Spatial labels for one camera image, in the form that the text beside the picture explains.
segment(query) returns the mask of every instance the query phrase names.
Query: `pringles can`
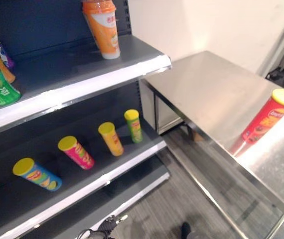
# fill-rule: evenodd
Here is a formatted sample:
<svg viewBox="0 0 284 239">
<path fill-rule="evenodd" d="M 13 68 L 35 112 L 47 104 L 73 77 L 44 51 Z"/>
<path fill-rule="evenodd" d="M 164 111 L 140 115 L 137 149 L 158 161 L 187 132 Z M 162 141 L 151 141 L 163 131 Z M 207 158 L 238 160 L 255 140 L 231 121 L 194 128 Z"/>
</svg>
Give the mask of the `pringles can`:
<svg viewBox="0 0 284 239">
<path fill-rule="evenodd" d="M 66 136 L 58 143 L 58 148 L 67 154 L 81 168 L 87 170 L 93 167 L 94 160 L 74 136 Z"/>
<path fill-rule="evenodd" d="M 105 143 L 107 144 L 113 156 L 120 156 L 123 154 L 124 149 L 119 140 L 115 126 L 111 122 L 105 122 L 99 126 L 98 129 Z"/>
<path fill-rule="evenodd" d="M 49 191 L 56 191 L 62 185 L 62 180 L 48 170 L 37 165 L 32 158 L 22 158 L 13 167 L 14 175 L 23 177 Z"/>
<path fill-rule="evenodd" d="M 272 96 L 241 134 L 248 144 L 256 143 L 284 116 L 284 89 L 275 89 Z"/>
<path fill-rule="evenodd" d="M 139 112 L 137 110 L 127 110 L 124 113 L 124 118 L 127 120 L 132 141 L 134 143 L 140 143 L 143 138 L 139 120 Z"/>
</svg>

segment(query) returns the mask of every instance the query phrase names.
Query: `green pringles can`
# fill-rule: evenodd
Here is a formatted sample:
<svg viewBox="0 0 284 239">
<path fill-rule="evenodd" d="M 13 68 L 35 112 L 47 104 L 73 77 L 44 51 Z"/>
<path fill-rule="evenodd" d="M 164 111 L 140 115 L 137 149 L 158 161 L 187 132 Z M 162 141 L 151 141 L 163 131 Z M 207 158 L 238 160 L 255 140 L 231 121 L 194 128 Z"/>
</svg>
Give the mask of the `green pringles can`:
<svg viewBox="0 0 284 239">
<path fill-rule="evenodd" d="M 143 140 L 141 125 L 139 120 L 139 112 L 137 110 L 127 110 L 124 113 L 124 118 L 127 120 L 131 138 L 134 143 L 140 143 Z"/>
</svg>

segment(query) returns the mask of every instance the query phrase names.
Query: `white shelf edge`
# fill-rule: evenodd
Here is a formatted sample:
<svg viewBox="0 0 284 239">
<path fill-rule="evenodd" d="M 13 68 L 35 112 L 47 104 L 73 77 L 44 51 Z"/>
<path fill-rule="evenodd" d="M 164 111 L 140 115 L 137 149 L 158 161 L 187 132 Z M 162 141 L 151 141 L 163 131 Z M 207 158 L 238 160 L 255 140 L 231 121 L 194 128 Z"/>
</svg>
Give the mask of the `white shelf edge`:
<svg viewBox="0 0 284 239">
<path fill-rule="evenodd" d="M 147 159 L 148 157 L 154 155 L 161 149 L 166 147 L 165 141 L 161 141 L 160 143 L 152 146 L 148 150 L 140 153 L 136 157 L 132 158 L 130 161 L 122 164 L 120 167 L 112 170 L 109 173 L 102 175 L 96 181 L 88 184 L 87 186 L 83 187 L 82 189 L 78 190 L 77 192 L 69 195 L 68 197 L 64 198 L 60 202 L 54 204 L 50 208 L 42 211 L 38 215 L 30 218 L 29 220 L 25 221 L 24 223 L 20 224 L 19 226 L 11 229 L 10 231 L 4 233 L 0 236 L 0 239 L 15 239 L 21 234 L 27 232 L 32 228 L 37 228 L 39 224 L 43 221 L 51 218 L 61 210 L 65 209 L 66 207 L 70 206 L 71 204 L 77 202 L 78 200 L 82 199 L 83 197 L 89 195 L 91 192 L 110 184 L 110 182 L 118 177 L 119 175 L 123 174 L 130 168 L 134 167 L 135 165 L 139 164 L 143 160 Z"/>
<path fill-rule="evenodd" d="M 24 101 L 18 101 L 11 106 L 0 109 L 0 127 L 40 112 L 44 112 L 44 114 L 53 112 L 63 108 L 65 106 L 64 103 L 71 100 L 93 94 L 154 71 L 164 70 L 170 66 L 170 58 L 167 55 L 159 55 L 147 61 L 50 90 Z"/>
<path fill-rule="evenodd" d="M 129 208 L 130 206 L 132 206 L 134 203 L 136 203 L 138 200 L 140 200 L 142 197 L 144 197 L 146 194 L 148 194 L 152 189 L 156 188 L 158 185 L 160 185 L 162 182 L 164 182 L 165 180 L 169 179 L 170 174 L 168 172 L 166 172 L 165 174 L 163 174 L 161 177 L 159 177 L 158 179 L 156 179 L 153 183 L 151 183 L 150 185 L 148 185 L 146 188 L 142 189 L 140 192 L 138 192 L 137 194 L 135 194 L 132 198 L 130 198 L 129 200 L 127 200 L 125 203 L 122 203 L 117 209 L 115 209 L 113 212 L 111 212 L 110 214 L 106 215 L 104 218 L 102 218 L 101 220 L 99 220 L 97 223 L 95 223 L 93 226 L 90 227 L 90 229 L 92 230 L 97 230 L 98 227 L 100 226 L 100 224 L 109 216 L 114 215 L 117 216 L 120 213 L 122 213 L 123 211 L 125 211 L 127 208 Z M 89 236 L 90 233 L 86 232 L 83 234 L 83 236 L 81 237 L 81 239 L 86 238 L 87 236 Z"/>
</svg>

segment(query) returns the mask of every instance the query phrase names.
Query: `metal shelf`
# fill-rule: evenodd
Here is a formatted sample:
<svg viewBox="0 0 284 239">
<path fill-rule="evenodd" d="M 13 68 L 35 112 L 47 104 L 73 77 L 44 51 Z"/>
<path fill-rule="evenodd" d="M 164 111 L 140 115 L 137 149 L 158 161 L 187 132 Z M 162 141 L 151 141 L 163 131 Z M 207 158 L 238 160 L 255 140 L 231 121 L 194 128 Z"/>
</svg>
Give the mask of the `metal shelf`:
<svg viewBox="0 0 284 239">
<path fill-rule="evenodd" d="M 121 36 L 119 43 L 115 60 L 82 45 L 18 61 L 13 85 L 22 97 L 0 107 L 0 132 L 171 67 L 168 56 L 134 36 Z"/>
<path fill-rule="evenodd" d="M 73 239 L 83 229 L 96 230 L 106 217 L 120 214 L 168 178 L 154 156 L 22 238 Z"/>
<path fill-rule="evenodd" d="M 127 125 L 117 129 L 125 149 L 119 157 L 107 151 L 101 138 L 89 141 L 89 152 L 96 163 L 88 171 L 82 170 L 64 154 L 45 165 L 52 168 L 53 164 L 57 168 L 56 174 L 62 178 L 63 185 L 57 192 L 49 192 L 19 177 L 0 186 L 0 239 L 14 239 L 33 229 L 166 146 L 143 119 L 141 126 L 143 141 L 139 144 L 132 143 Z M 53 134 L 60 135 L 64 130 L 63 127 Z"/>
</svg>

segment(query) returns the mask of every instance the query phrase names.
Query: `metal table top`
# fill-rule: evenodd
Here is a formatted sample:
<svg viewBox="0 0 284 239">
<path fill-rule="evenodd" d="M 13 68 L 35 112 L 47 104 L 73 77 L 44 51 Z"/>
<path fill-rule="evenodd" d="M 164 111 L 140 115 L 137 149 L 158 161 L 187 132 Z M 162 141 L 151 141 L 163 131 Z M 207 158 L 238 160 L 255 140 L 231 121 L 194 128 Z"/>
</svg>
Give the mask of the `metal table top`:
<svg viewBox="0 0 284 239">
<path fill-rule="evenodd" d="M 241 156 L 230 152 L 279 86 L 208 51 L 144 82 L 284 213 L 284 117 Z"/>
</svg>

